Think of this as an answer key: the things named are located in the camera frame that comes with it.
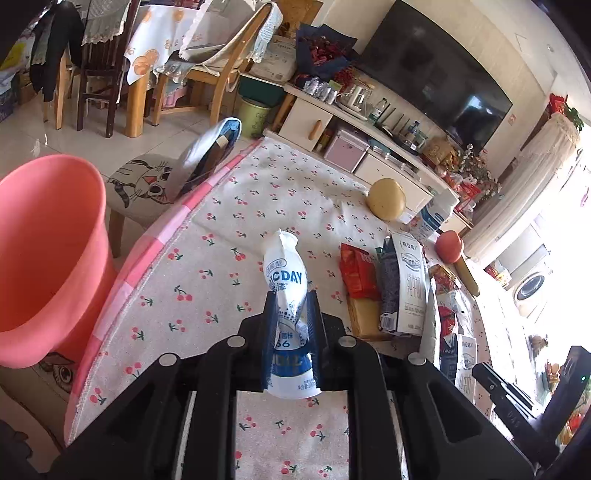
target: tv cabinet drawer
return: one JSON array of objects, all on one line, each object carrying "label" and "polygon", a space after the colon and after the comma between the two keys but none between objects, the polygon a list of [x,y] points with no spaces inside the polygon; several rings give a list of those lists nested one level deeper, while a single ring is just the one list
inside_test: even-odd
[{"label": "tv cabinet drawer", "polygon": [[406,178],[401,172],[385,164],[373,155],[367,153],[361,164],[355,170],[355,175],[361,180],[373,185],[380,179],[394,179],[404,190],[407,200],[407,208],[417,213],[423,208],[431,195],[425,192],[421,187]]},{"label": "tv cabinet drawer", "polygon": [[311,152],[331,118],[332,113],[298,98],[279,135]]}]

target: green trash can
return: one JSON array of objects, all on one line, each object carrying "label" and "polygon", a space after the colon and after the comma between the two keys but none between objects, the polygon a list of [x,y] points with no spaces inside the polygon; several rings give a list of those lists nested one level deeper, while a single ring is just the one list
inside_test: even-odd
[{"label": "green trash can", "polygon": [[242,105],[238,110],[238,118],[242,121],[242,135],[251,138],[260,137],[270,110],[271,107],[264,103],[242,98]]}]

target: wooden drawer handle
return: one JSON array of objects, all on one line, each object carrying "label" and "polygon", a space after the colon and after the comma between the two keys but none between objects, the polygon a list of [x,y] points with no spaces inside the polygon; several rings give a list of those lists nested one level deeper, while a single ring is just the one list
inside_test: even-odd
[{"label": "wooden drawer handle", "polygon": [[308,135],[308,140],[315,140],[318,134],[320,133],[320,129],[322,128],[322,120],[317,120],[314,124],[314,128]]}]

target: tablecloth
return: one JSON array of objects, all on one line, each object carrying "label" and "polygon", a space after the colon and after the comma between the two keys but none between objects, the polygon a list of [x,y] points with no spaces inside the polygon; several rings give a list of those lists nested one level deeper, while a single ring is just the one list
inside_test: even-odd
[{"label": "tablecloth", "polygon": [[[211,2],[205,0],[199,10],[167,5],[140,7],[125,51],[131,63],[127,82],[131,85],[153,68],[163,66],[176,50],[226,43],[230,35],[228,20],[207,12]],[[194,34],[186,37],[192,28]]]},{"label": "tablecloth", "polygon": [[130,0],[92,0],[82,44],[113,40],[123,33]]},{"label": "tablecloth", "polygon": [[[261,241],[279,228],[297,236],[322,311],[349,328],[340,244],[373,252],[388,226],[346,174],[268,138],[251,148],[174,204],[134,247],[89,342],[86,381],[82,373],[70,397],[70,442],[159,355],[204,353],[262,311]],[[431,263],[432,245],[427,250]],[[465,333],[479,339],[478,360],[490,362],[478,307],[469,308]],[[409,344],[397,339],[394,354],[406,356]],[[490,413],[487,399],[476,404]],[[237,478],[347,477],[345,393],[288,401],[241,392],[237,410]]]}]

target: white bottle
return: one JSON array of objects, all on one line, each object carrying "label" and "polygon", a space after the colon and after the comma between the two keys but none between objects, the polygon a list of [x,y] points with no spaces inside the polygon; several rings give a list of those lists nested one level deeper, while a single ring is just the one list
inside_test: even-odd
[{"label": "white bottle", "polygon": [[452,216],[453,208],[458,203],[457,195],[451,189],[435,195],[410,221],[409,233],[419,242],[424,243],[433,232]]},{"label": "white bottle", "polygon": [[384,108],[386,108],[387,103],[388,101],[385,98],[382,98],[374,109],[371,110],[371,113],[368,116],[368,121],[370,123],[374,124],[378,120],[379,116],[382,115]]},{"label": "white bottle", "polygon": [[263,270],[277,299],[275,349],[267,391],[290,400],[320,394],[312,370],[307,324],[300,319],[308,277],[296,245],[297,237],[281,230],[267,236],[263,243]]}]

